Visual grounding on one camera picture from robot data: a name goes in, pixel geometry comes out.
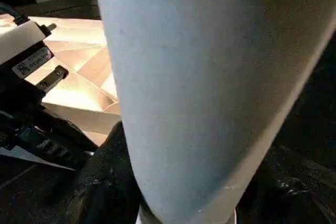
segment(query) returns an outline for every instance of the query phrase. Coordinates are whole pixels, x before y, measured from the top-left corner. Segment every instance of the black plastic part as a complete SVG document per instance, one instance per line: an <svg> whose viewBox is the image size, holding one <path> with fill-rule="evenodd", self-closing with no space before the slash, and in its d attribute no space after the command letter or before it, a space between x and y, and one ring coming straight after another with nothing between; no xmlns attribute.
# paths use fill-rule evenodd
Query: black plastic part
<svg viewBox="0 0 336 224"><path fill-rule="evenodd" d="M53 72L48 74L42 81L36 84L36 87L48 93L54 86L56 86L61 80L65 79L69 74L69 71L62 66L57 66Z"/></svg>
<svg viewBox="0 0 336 224"><path fill-rule="evenodd" d="M73 169L83 167L90 155L72 144L66 138L46 134L37 127L23 125L15 135L15 142L36 156L51 163Z"/></svg>

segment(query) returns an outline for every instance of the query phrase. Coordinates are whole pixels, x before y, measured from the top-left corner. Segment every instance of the white label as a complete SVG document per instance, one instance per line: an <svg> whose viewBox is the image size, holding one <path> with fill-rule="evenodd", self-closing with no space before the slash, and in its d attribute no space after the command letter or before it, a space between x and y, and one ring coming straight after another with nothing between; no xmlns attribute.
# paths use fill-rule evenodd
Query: white label
<svg viewBox="0 0 336 224"><path fill-rule="evenodd" d="M48 50L48 48L42 47L27 59L14 66L12 70L14 73L16 73L17 76L23 79L50 59L51 52Z"/></svg>

